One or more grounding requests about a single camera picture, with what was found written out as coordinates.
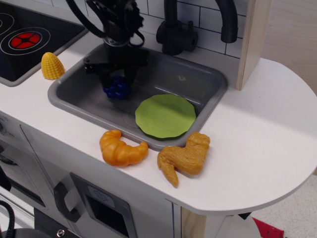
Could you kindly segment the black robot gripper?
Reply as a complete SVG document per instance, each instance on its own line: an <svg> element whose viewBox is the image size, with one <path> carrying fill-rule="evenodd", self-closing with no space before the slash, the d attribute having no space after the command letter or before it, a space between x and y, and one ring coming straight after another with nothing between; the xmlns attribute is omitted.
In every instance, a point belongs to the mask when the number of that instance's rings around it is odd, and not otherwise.
<svg viewBox="0 0 317 238"><path fill-rule="evenodd" d="M102 43L84 57L83 63L86 72L98 75L102 87L108 89L110 75L117 71L122 71L125 82L131 85L138 70L148 65L148 56L149 51L143 48L130 45L114 47Z"/></svg>

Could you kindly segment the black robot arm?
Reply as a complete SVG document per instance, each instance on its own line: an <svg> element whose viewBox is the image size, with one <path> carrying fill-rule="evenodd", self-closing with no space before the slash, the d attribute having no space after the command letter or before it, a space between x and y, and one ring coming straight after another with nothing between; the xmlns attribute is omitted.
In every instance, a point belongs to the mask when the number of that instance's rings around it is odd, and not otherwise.
<svg viewBox="0 0 317 238"><path fill-rule="evenodd" d="M148 64L149 52L142 48L143 43L133 45L132 36L144 36L139 32L143 26L143 18L134 0L88 0L88 6L95 12L103 25L103 31L88 27L96 36L102 38L99 50L94 50L84 60L86 71L95 72L103 88L108 89L112 80L110 75L115 71L123 71L125 83L131 85L137 70Z"/></svg>

